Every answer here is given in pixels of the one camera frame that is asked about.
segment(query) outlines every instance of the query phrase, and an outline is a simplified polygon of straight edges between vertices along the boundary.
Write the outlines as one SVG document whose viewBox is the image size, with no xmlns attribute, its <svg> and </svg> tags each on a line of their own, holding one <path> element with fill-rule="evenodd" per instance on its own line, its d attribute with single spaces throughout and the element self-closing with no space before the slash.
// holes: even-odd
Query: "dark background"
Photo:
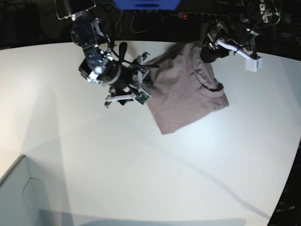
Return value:
<svg viewBox="0 0 301 226">
<path fill-rule="evenodd" d="M 301 60 L 301 0 L 274 1 L 282 19 L 265 35 L 256 38 L 257 51 Z M 208 27 L 217 19 L 235 21 L 243 10 L 241 0 L 182 0 L 175 11 L 123 13 L 109 4 L 110 1 L 101 3 L 107 3 L 104 6 L 115 23 L 120 21 L 116 26 L 117 40 L 203 41 Z M 181 11 L 192 14 L 183 20 L 177 16 Z M 102 19 L 104 28 L 109 27 L 108 17 L 101 10 L 95 9 L 94 13 Z M 0 0 L 1 49 L 70 42 L 71 25 L 70 19 L 57 19 L 54 0 Z M 301 226 L 300 182 L 299 150 L 269 226 Z"/>
</svg>

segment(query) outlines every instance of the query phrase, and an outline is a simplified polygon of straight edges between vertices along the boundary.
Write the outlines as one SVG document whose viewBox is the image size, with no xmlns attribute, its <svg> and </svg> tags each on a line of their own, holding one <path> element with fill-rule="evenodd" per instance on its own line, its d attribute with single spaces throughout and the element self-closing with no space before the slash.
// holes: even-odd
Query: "white table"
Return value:
<svg viewBox="0 0 301 226">
<path fill-rule="evenodd" d="M 172 43 L 128 45 L 131 60 Z M 214 62 L 230 106 L 163 136 L 148 107 L 104 108 L 73 43 L 0 51 L 0 150 L 30 158 L 57 222 L 266 226 L 301 137 L 301 62 L 261 56 L 258 73 Z"/>
</svg>

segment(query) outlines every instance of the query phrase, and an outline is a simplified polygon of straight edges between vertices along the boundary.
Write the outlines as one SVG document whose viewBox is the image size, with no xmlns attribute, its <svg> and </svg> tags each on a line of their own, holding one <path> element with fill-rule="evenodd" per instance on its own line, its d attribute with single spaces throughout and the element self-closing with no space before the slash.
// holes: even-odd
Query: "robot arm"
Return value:
<svg viewBox="0 0 301 226">
<path fill-rule="evenodd" d="M 280 14 L 273 0 L 244 1 L 246 12 L 241 17 L 241 23 L 226 25 L 218 22 L 208 32 L 209 42 L 201 52 L 204 62 L 213 62 L 234 51 L 249 62 L 251 70 L 257 69 L 261 58 L 257 56 L 254 38 L 261 33 L 262 27 L 278 23 Z M 122 105 L 128 101 L 136 101 L 143 105 L 151 96 L 143 89 L 143 83 L 150 82 L 145 78 L 150 72 L 149 68 L 156 67 L 143 64 L 148 53 L 128 62 L 124 59 L 127 44 L 123 42 L 119 46 L 118 55 L 113 49 L 114 33 L 109 37 L 102 29 L 100 20 L 90 12 L 90 9 L 96 6 L 93 0 L 56 0 L 55 5 L 58 18 L 70 18 L 73 21 L 71 38 L 76 45 L 82 47 L 85 54 L 85 60 L 79 67 L 81 75 L 88 82 L 110 86 L 105 106 L 109 107 L 114 101 Z M 104 43 L 108 45 L 106 50 L 99 48 Z M 115 55 L 118 61 L 114 60 L 112 55 Z M 129 67 L 124 66 L 123 62 L 129 63 Z"/>
<path fill-rule="evenodd" d="M 227 26 L 218 22 L 208 32 L 209 42 L 202 51 L 205 62 L 211 63 L 234 51 L 246 59 L 247 70 L 256 72 L 261 67 L 261 57 L 257 55 L 254 39 L 263 28 L 276 25 L 281 15 L 273 0 L 244 0 L 244 5 L 246 11 L 241 15 L 240 23 Z"/>
</svg>

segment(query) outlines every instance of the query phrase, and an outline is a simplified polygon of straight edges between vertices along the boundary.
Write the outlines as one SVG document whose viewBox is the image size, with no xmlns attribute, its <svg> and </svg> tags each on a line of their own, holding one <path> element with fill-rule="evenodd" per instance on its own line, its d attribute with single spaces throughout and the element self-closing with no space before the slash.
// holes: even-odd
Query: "cable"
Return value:
<svg viewBox="0 0 301 226">
<path fill-rule="evenodd" d="M 113 46 L 113 45 L 111 44 L 111 42 L 109 41 L 108 35 L 104 33 L 103 36 L 104 36 L 105 41 L 107 42 L 109 48 L 111 49 L 112 53 L 113 53 L 113 54 L 114 54 L 121 62 L 130 64 L 130 65 L 134 65 L 134 66 L 138 66 L 138 67 L 153 67 L 153 68 L 158 68 L 158 67 L 159 67 L 158 65 L 140 65 L 140 64 L 133 63 L 133 62 L 129 62 L 129 61 L 125 60 L 125 59 L 121 59 L 120 56 L 115 52 L 114 46 Z"/>
<path fill-rule="evenodd" d="M 144 33 L 144 32 L 148 32 L 148 31 L 154 29 L 155 27 L 157 27 L 165 19 L 165 18 L 162 18 L 161 21 L 159 23 L 155 24 L 154 26 L 152 26 L 152 27 L 150 27 L 150 28 L 148 28 L 148 29 L 146 29 L 144 31 L 137 32 L 137 31 L 134 31 L 134 29 L 133 29 L 134 18 L 135 18 L 135 15 L 133 15 L 130 28 L 131 28 L 131 31 L 134 32 L 135 34 L 141 34 L 141 33 Z"/>
<path fill-rule="evenodd" d="M 117 26 L 118 26 L 118 24 L 120 23 L 120 31 L 119 31 L 119 33 L 116 35 L 116 37 L 119 37 L 120 35 L 121 35 L 121 32 L 122 32 L 122 16 L 123 16 L 123 10 L 121 11 L 121 13 L 120 13 L 120 18 L 119 18 L 119 20 L 117 21 L 117 23 L 116 23 L 116 25 L 115 25 L 115 28 L 117 28 Z"/>
<path fill-rule="evenodd" d="M 110 21 L 109 26 L 111 27 L 111 37 L 110 37 L 111 41 L 109 41 L 109 43 L 110 43 L 110 45 L 112 45 L 114 47 L 115 46 L 115 26 L 114 26 L 113 17 L 106 7 L 102 6 L 101 4 L 99 4 L 99 5 L 103 9 L 104 13 L 107 14 L 109 17 L 109 21 Z"/>
<path fill-rule="evenodd" d="M 278 16 L 278 20 L 277 20 L 277 22 L 275 22 L 275 23 L 271 24 L 270 26 L 275 26 L 276 24 L 278 24 L 278 23 L 280 22 L 280 20 L 281 20 L 281 16 Z"/>
<path fill-rule="evenodd" d="M 113 6 L 112 14 L 114 14 L 115 6 L 114 6 L 114 5 L 112 5 L 112 6 Z M 106 28 L 104 29 L 105 32 L 109 29 L 109 26 L 110 26 L 110 23 L 108 23 L 108 25 L 107 25 Z"/>
<path fill-rule="evenodd" d="M 253 51 L 255 50 L 255 47 L 253 45 L 245 45 L 245 46 L 240 46 L 235 52 L 233 55 L 237 54 L 238 51 L 240 51 L 242 48 L 245 48 L 245 47 L 249 47 L 251 46 L 253 48 Z"/>
<path fill-rule="evenodd" d="M 110 5 L 110 6 L 109 6 L 109 10 L 110 10 L 111 7 L 113 7 L 114 9 L 113 9 L 113 12 L 112 12 L 112 13 L 114 13 L 115 6 L 114 6 L 113 3 L 101 3 L 101 5 Z M 101 18 L 100 20 L 103 21 L 106 17 L 107 17 L 107 15 L 105 14 L 105 15 L 103 16 L 103 18 Z"/>
<path fill-rule="evenodd" d="M 119 22 L 121 21 L 121 18 L 122 18 L 122 16 L 123 16 L 123 10 L 121 11 L 121 13 L 120 13 L 120 17 L 119 17 L 119 19 L 118 19 L 118 21 L 116 22 L 116 24 L 115 24 L 115 28 L 118 26 L 118 24 L 119 24 Z"/>
</svg>

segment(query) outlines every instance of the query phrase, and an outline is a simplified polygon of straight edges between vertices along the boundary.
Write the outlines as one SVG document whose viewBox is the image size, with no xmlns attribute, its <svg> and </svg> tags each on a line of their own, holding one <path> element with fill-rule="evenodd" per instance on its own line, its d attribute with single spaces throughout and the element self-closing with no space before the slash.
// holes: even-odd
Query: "brown t-shirt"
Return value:
<svg viewBox="0 0 301 226">
<path fill-rule="evenodd" d="M 200 42 L 178 44 L 152 60 L 153 86 L 145 87 L 152 97 L 147 105 L 162 134 L 173 133 L 213 111 L 229 105 L 223 86 L 211 64 L 205 64 Z"/>
</svg>

